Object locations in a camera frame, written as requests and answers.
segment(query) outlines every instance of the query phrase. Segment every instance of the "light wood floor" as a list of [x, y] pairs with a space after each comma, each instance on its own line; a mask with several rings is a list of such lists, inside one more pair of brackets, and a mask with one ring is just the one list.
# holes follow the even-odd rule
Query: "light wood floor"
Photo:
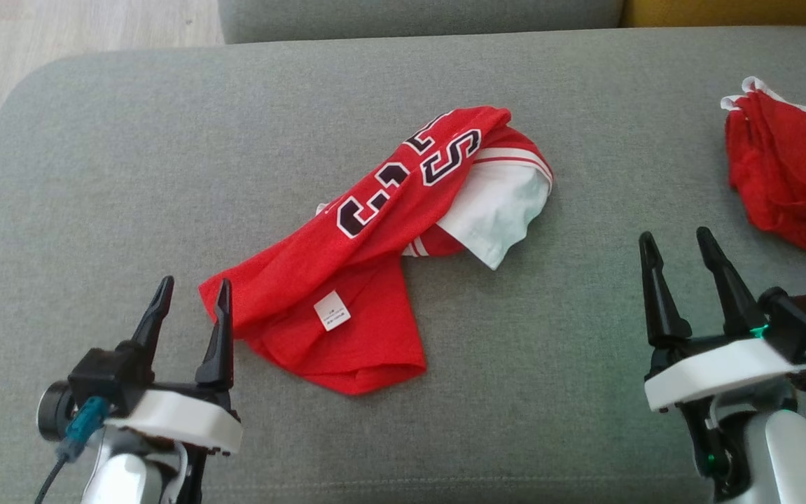
[[66, 55], [221, 44], [216, 0], [0, 0], [0, 106]]

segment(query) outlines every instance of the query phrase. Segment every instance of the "gray upholstery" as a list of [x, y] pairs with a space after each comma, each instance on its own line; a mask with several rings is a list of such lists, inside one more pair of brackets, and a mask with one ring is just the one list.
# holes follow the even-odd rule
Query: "gray upholstery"
[[614, 28], [623, 0], [219, 0], [230, 44]]
[[[0, 114], [0, 502], [30, 500], [54, 461], [44, 387], [130, 335], [163, 274], [178, 283], [155, 370], [191, 379], [209, 335], [195, 285], [427, 118], [484, 103], [557, 172], [527, 240], [496, 272], [405, 259], [429, 370], [403, 385], [346, 398], [239, 345], [244, 446], [208, 466], [208, 501], [706, 502], [683, 421], [646, 409], [637, 237], [656, 233], [698, 335], [721, 322], [698, 225], [755, 293], [805, 293], [806, 252], [753, 229], [727, 186], [719, 99], [749, 74], [806, 103], [806, 29], [290, 42], [37, 71]], [[77, 501], [90, 459], [50, 502]]]

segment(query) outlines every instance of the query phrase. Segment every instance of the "mustard yellow fabric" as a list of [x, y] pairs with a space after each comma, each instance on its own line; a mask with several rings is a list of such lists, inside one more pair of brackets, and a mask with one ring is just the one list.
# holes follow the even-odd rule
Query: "mustard yellow fabric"
[[622, 26], [806, 25], [806, 0], [626, 0]]

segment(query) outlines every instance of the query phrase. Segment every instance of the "gray ottoman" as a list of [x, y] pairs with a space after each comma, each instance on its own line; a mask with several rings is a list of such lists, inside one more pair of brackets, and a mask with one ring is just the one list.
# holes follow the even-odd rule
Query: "gray ottoman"
[[[647, 411], [637, 237], [652, 230], [696, 334], [722, 316], [694, 231], [755, 293], [806, 293], [806, 252], [753, 229], [727, 186], [725, 95], [761, 77], [806, 103], [806, 29], [634, 29], [90, 55], [28, 77], [0, 114], [0, 502], [54, 462], [41, 392], [131, 335], [160, 277], [154, 363], [191, 379], [195, 287], [300, 227], [435, 114], [511, 109], [557, 186], [491, 272], [406, 260], [426, 375], [363, 398], [237, 347], [242, 452], [209, 502], [705, 502], [681, 418]], [[800, 399], [806, 414], [806, 395]], [[48, 501], [76, 502], [92, 456]]]

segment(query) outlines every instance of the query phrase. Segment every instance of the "green led light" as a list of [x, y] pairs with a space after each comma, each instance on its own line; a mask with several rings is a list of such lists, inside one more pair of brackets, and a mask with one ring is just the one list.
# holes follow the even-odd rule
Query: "green led light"
[[754, 335], [755, 338], [762, 338], [764, 337], [764, 331], [769, 327], [769, 323], [764, 323], [760, 328], [751, 329], [751, 334]]

